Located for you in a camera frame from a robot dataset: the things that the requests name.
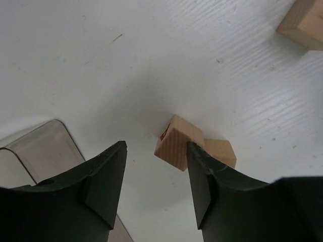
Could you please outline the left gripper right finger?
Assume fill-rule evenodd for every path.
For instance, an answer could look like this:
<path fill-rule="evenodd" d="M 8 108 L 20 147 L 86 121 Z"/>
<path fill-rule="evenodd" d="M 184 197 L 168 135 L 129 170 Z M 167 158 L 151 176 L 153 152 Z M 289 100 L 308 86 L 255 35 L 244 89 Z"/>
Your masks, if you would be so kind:
<path fill-rule="evenodd" d="M 322 177 L 265 183 L 194 142 L 187 143 L 187 164 L 204 241 L 322 241 Z"/>

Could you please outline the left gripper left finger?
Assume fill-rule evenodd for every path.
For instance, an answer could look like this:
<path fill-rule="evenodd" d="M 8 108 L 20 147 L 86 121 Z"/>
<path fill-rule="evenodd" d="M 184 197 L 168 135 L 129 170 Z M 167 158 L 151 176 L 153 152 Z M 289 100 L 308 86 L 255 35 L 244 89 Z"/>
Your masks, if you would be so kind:
<path fill-rule="evenodd" d="M 107 241 L 127 159 L 118 141 L 35 186 L 1 188 L 1 241 Z"/>

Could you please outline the clear plastic box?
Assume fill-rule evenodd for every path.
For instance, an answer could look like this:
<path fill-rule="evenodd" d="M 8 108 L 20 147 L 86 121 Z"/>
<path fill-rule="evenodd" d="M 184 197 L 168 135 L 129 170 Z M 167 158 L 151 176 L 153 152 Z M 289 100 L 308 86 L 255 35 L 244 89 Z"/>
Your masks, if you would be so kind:
<path fill-rule="evenodd" d="M 35 186 L 86 162 L 66 126 L 57 119 L 1 139 L 1 188 Z M 130 240 L 116 215 L 107 241 Z"/>

